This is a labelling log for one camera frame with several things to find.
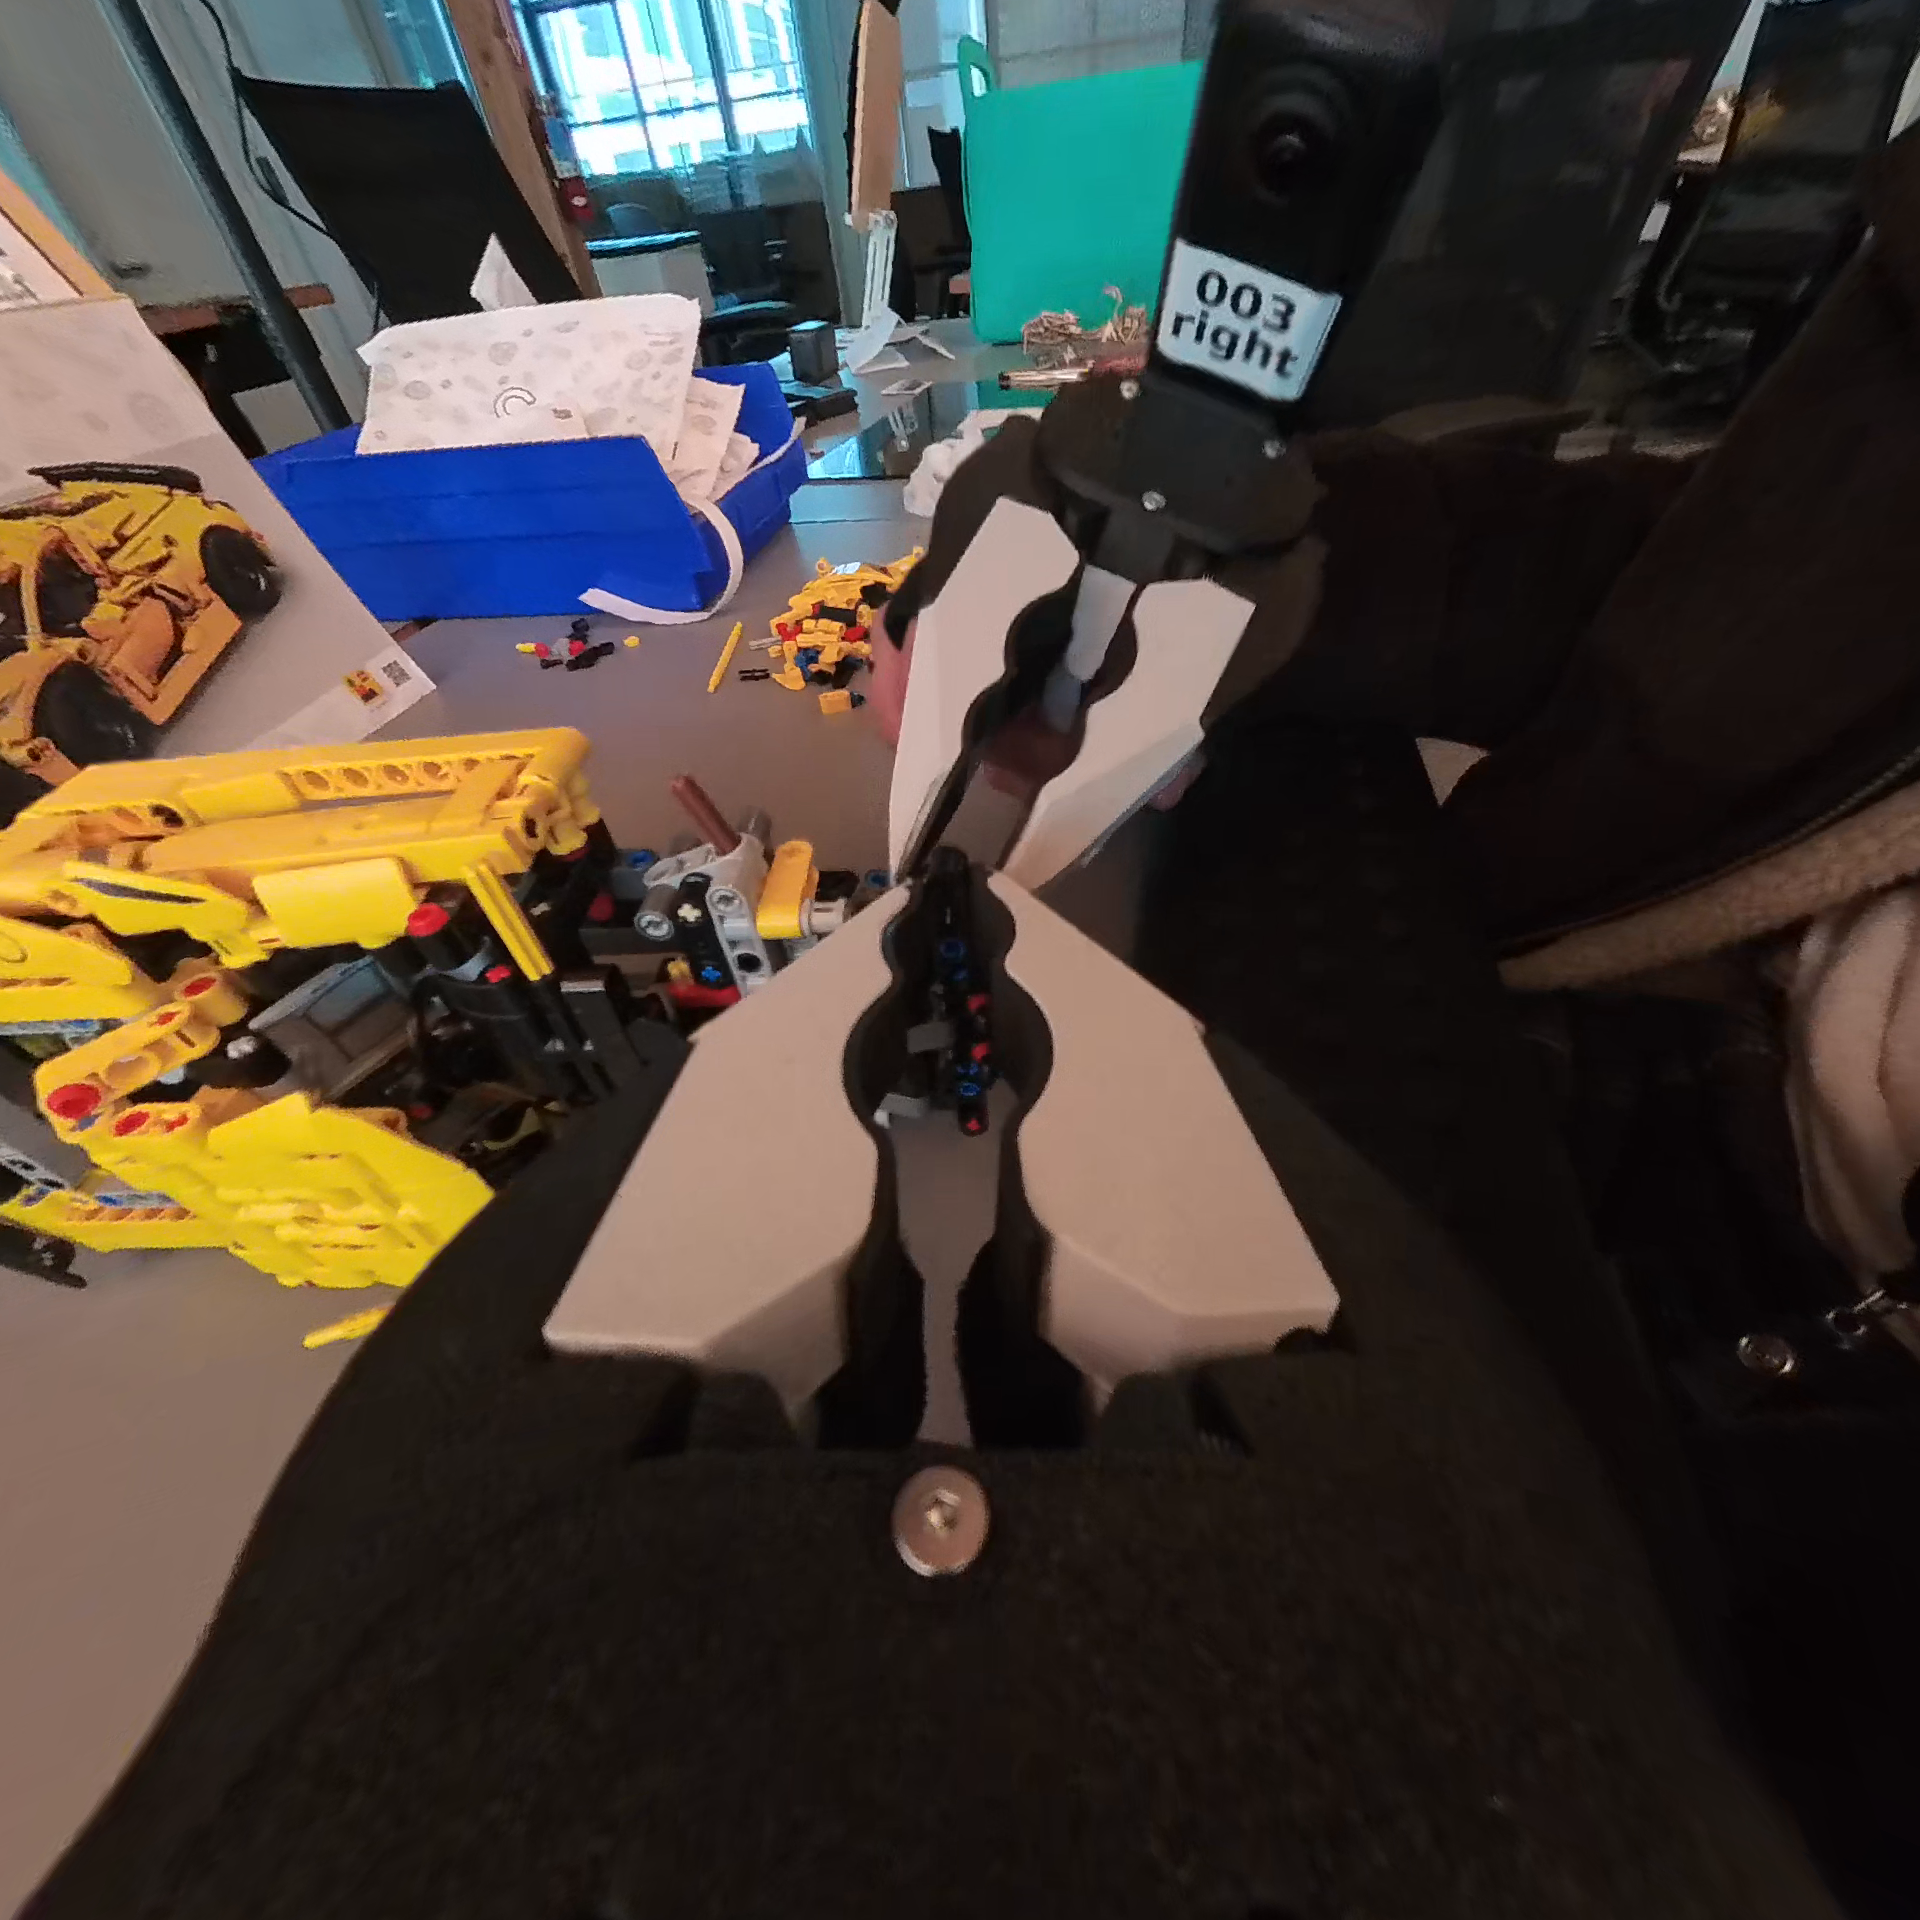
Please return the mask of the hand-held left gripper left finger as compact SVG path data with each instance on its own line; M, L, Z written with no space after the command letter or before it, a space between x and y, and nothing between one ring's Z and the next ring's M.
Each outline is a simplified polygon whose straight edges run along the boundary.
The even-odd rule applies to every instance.
M813 1419L921 1416L921 1278L881 1093L850 1080L904 907L887 887L692 1036L544 1319L550 1354L756 1375Z

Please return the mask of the small black brick assembly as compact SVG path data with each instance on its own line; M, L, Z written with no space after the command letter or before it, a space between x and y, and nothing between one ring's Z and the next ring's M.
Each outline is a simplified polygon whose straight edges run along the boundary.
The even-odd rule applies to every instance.
M891 1125L948 1113L963 1137L982 1137L999 1064L971 866L958 847L932 847L907 932L917 949L907 953L904 1064L874 1118Z

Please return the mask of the yellow toy brick car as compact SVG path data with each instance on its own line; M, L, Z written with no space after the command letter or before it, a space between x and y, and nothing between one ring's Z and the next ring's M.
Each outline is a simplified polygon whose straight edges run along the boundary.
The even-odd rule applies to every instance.
M891 879L671 784L624 847L587 734L109 763L2 825L2 1268L226 1255L398 1292L658 1036Z

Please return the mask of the person's right forearm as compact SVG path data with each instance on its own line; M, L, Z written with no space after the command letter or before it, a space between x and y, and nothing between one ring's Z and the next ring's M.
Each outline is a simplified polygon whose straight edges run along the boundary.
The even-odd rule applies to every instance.
M1491 757L1548 710L1701 453L1559 459L1515 439L1315 432L1282 539L1217 562L1248 601L1204 765L1265 724L1381 724Z

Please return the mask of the pile of small bricks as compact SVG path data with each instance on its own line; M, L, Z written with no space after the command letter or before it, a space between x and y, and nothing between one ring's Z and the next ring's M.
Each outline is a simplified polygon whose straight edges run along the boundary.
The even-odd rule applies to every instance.
M765 678L818 697L819 715L864 706L854 678L870 670L881 611L921 560L922 547L911 547L897 562L819 560L813 584L774 613L769 637L753 641L765 658L753 670L740 667L737 678Z

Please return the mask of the white crumpled paper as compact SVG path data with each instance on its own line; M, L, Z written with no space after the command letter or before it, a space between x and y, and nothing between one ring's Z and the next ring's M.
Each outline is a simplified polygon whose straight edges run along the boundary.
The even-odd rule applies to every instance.
M982 449L982 439L995 432L995 416L989 412L969 412L957 432L945 439L928 444L907 473L900 489L900 513L911 519L934 515L934 503L953 478L953 473Z

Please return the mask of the teal felt bag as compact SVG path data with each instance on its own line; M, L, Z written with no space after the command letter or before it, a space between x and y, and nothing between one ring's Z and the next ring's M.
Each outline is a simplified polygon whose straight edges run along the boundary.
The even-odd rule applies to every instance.
M1158 309L1201 62L999 87L981 41L957 43L971 333L989 346L1072 309Z

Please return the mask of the wooden skeleton model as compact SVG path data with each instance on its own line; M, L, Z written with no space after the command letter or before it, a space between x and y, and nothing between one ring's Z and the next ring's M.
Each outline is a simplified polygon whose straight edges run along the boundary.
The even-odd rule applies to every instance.
M1117 284L1104 288L1108 314L1081 322L1072 309L1043 309L1020 325L1022 357L1043 371L1138 371L1149 354L1149 314Z

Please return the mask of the dark cloth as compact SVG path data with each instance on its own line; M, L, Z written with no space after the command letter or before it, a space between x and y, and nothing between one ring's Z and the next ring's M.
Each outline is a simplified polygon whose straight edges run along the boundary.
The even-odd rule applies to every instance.
M1256 731L1147 886L1350 1309L1201 1370L1389 1840L1309 1916L1914 1916L1914 1354L1806 1216L1790 958L1515 994L1413 744Z

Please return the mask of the blue plastic bin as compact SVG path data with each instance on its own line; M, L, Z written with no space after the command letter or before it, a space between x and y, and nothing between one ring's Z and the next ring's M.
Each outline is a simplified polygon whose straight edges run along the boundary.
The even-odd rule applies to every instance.
M548 439L360 455L330 432L252 464L384 624L577 613L597 601L688 624L727 608L788 525L803 449L769 365L712 367L756 464L686 503L647 439Z

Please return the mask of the printed white paper bag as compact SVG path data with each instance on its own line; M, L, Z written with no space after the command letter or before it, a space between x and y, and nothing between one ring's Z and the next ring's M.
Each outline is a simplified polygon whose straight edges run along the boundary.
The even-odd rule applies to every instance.
M360 455L624 439L671 455L702 305L673 292L505 305L379 329Z

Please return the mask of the person's fleece jacket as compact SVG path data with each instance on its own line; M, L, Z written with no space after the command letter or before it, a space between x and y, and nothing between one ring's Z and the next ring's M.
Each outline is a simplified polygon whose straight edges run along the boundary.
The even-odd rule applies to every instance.
M1914 128L1859 251L1447 816L1647 1318L1914 1393L1914 1256L1855 1280L1814 1235L1786 1093L1806 928L1914 886Z

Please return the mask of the person's white shirt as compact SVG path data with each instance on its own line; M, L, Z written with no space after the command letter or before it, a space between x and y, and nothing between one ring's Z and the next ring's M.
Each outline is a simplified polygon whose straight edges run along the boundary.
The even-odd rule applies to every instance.
M1914 1256L1914 886L1816 915L1786 1005L1808 1225L1855 1280L1889 1278Z

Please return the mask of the toy car instruction booklet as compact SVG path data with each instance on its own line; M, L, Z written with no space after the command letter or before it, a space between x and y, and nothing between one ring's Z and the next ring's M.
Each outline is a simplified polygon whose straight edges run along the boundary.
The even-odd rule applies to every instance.
M130 301L2 309L2 816L97 763L360 741L432 685Z

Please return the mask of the wooden post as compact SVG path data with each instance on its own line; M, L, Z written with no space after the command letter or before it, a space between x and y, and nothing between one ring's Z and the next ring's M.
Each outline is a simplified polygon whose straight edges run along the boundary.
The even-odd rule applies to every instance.
M446 30L458 46L468 87L491 129L491 145L514 178L519 199L531 205L544 236L563 259L577 299L597 299L601 284L589 268L589 254L563 178L554 169L534 76L511 2L440 2Z

